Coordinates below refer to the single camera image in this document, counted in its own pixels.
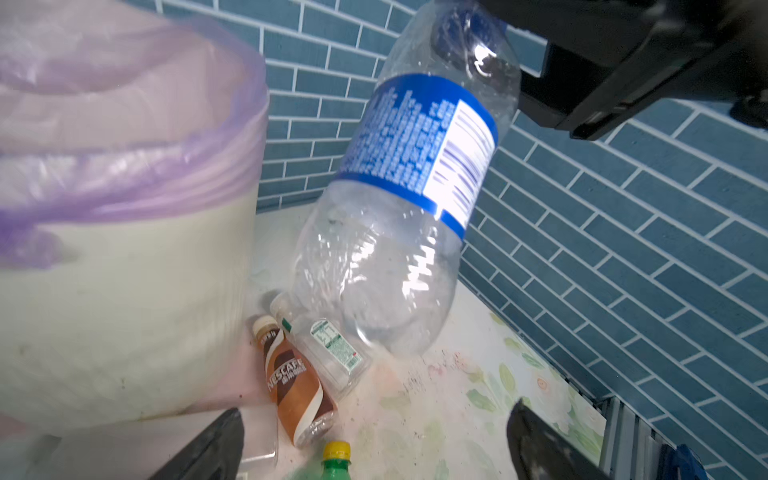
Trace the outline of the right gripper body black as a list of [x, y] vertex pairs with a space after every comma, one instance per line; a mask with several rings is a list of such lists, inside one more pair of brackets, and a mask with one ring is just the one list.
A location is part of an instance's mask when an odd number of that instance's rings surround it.
[[539, 126], [596, 140], [660, 99], [722, 101], [767, 126], [764, 1], [486, 1], [547, 42], [524, 74], [521, 111]]

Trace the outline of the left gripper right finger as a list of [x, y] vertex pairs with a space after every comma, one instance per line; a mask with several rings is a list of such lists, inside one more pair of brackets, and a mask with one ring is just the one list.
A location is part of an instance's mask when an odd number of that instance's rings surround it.
[[608, 480], [597, 465], [519, 400], [510, 412], [506, 438], [519, 479]]

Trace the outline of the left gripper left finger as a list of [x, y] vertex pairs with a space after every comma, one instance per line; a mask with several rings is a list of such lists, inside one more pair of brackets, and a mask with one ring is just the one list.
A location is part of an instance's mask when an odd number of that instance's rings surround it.
[[234, 480], [240, 468], [244, 439], [245, 428], [240, 410], [225, 410], [150, 479]]

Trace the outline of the green plastic bottle yellow cap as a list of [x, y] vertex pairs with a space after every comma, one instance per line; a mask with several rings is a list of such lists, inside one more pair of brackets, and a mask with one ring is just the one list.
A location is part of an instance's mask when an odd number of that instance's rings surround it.
[[346, 441], [330, 441], [323, 450], [322, 468], [310, 468], [300, 479], [351, 480], [351, 446]]

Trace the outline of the clear bottle blue label blue cap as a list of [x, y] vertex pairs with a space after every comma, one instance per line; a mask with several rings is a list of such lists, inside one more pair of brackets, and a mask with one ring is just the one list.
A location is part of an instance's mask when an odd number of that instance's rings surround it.
[[504, 24], [480, 3], [417, 11], [299, 236], [292, 289], [306, 308], [396, 356], [435, 342], [521, 76]]

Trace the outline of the white ribbed trash bin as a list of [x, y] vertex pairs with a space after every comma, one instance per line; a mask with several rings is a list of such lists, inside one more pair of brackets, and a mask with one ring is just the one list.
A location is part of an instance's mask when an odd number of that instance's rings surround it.
[[180, 412], [244, 330], [257, 194], [165, 219], [59, 224], [64, 257], [1, 264], [1, 412], [63, 433]]

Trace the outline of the purple plastic bin liner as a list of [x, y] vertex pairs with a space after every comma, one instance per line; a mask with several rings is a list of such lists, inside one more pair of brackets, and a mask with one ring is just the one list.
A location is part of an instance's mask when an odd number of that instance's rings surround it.
[[266, 64], [215, 19], [123, 1], [1, 5], [1, 263], [65, 259], [55, 224], [173, 218], [261, 176]]

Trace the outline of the frosted clear square bottle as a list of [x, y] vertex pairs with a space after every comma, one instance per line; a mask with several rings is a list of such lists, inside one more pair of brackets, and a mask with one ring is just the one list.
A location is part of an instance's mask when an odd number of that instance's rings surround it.
[[[276, 408], [238, 408], [245, 439], [238, 475], [254, 479], [278, 459]], [[69, 434], [29, 474], [31, 479], [150, 479], [225, 410], [112, 424]]]

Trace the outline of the brown coffee bottle upright-lying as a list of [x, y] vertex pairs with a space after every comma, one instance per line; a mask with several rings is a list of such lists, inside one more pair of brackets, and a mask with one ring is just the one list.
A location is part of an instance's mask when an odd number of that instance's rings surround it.
[[313, 365], [273, 317], [257, 318], [252, 332], [263, 355], [265, 384], [278, 418], [291, 443], [303, 449], [334, 426], [337, 405]]

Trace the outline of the blue utility knife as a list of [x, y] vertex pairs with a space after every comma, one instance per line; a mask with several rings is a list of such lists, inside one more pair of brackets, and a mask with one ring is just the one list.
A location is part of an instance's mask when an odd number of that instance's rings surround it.
[[687, 445], [663, 445], [660, 450], [657, 480], [707, 480], [699, 457]]

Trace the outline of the clear bottle green white label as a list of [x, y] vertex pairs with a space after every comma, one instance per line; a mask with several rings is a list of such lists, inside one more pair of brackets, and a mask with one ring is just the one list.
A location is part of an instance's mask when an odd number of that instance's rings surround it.
[[362, 344], [345, 336], [332, 317], [308, 310], [290, 292], [277, 294], [270, 312], [335, 400], [351, 393], [373, 364]]

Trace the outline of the aluminium rail frame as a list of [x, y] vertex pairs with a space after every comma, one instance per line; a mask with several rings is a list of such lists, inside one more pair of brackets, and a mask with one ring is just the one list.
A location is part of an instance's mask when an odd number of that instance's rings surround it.
[[606, 419], [599, 468], [609, 479], [656, 479], [663, 437], [617, 397], [599, 410]]

